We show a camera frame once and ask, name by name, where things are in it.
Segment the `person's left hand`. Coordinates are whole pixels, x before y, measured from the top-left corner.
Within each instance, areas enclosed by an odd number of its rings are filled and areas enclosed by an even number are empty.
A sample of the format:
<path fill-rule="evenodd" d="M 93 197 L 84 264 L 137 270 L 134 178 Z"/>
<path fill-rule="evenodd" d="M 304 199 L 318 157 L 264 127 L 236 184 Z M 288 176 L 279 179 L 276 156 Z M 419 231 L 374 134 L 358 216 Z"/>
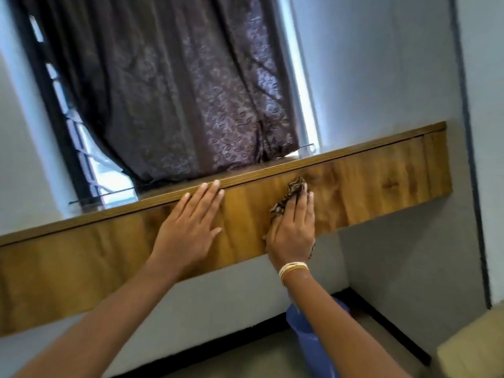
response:
<path fill-rule="evenodd" d="M 220 190 L 222 202 L 224 190 Z M 213 222 L 191 222 L 188 218 L 188 204 L 186 213 L 187 221 L 184 223 L 171 224 L 168 217 L 162 223 L 147 263 L 152 270 L 176 281 L 189 275 L 207 257 L 212 245 L 209 232 L 214 229 Z"/>

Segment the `blue plastic bucket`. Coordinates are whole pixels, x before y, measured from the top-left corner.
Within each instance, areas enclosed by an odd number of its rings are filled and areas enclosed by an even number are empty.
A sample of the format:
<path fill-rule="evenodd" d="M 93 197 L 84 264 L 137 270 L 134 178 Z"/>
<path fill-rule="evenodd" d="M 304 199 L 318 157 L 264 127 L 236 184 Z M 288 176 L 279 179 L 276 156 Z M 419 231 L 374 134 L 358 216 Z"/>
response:
<path fill-rule="evenodd" d="M 286 311 L 286 320 L 297 335 L 301 352 L 312 377 L 340 378 L 331 357 L 301 309 L 291 304 Z"/>

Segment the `person's right forearm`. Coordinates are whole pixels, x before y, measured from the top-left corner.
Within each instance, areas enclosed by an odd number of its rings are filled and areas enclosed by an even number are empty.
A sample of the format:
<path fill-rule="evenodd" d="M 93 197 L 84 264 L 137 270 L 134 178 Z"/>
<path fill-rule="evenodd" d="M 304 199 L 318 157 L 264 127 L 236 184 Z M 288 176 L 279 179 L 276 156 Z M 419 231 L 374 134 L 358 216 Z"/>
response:
<path fill-rule="evenodd" d="M 282 283 L 306 316 L 341 378 L 412 378 L 337 304 L 308 269 L 289 270 L 282 275 Z"/>

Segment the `person's left forearm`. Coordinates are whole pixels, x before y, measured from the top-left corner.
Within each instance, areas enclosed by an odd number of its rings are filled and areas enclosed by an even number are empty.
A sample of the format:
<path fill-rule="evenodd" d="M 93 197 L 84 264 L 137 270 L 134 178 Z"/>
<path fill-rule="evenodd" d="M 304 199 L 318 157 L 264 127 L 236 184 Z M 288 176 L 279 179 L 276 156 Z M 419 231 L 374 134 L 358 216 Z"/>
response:
<path fill-rule="evenodd" d="M 192 268 L 188 258 L 152 258 L 116 292 L 12 378 L 101 378 L 160 300 Z"/>

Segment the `beige wooden furniture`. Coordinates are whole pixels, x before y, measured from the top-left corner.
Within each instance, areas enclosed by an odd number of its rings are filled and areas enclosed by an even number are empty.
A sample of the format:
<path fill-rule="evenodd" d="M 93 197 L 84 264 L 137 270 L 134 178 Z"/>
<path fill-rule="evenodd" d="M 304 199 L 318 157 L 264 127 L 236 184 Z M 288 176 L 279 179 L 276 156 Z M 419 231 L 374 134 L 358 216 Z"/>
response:
<path fill-rule="evenodd" d="M 436 378 L 504 378 L 504 301 L 442 343 Z"/>

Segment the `gold and white bangles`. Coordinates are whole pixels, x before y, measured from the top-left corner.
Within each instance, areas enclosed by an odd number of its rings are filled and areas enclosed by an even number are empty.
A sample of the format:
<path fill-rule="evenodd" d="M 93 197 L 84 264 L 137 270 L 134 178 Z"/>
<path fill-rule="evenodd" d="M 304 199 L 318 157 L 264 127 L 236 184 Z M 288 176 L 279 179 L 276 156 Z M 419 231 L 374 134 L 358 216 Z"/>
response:
<path fill-rule="evenodd" d="M 286 275 L 288 273 L 290 273 L 292 271 L 296 271 L 296 270 L 309 271 L 309 268 L 305 262 L 301 262 L 301 261 L 289 262 L 280 268 L 280 270 L 278 271 L 278 276 L 279 276 L 283 286 L 285 286 Z"/>

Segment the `wooden wall-mounted desk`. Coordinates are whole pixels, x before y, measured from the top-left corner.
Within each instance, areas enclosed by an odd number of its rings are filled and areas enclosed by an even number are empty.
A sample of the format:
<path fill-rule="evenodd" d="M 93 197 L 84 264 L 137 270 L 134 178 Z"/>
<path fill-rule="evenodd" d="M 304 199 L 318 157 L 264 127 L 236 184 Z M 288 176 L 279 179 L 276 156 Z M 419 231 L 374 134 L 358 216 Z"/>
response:
<path fill-rule="evenodd" d="M 215 175 L 223 230 L 189 277 L 264 254 L 275 203 L 303 178 L 316 198 L 316 235 L 451 194 L 445 121 L 311 156 Z M 0 236 L 0 338 L 90 311 L 148 259 L 178 200 L 212 177 L 139 202 Z"/>

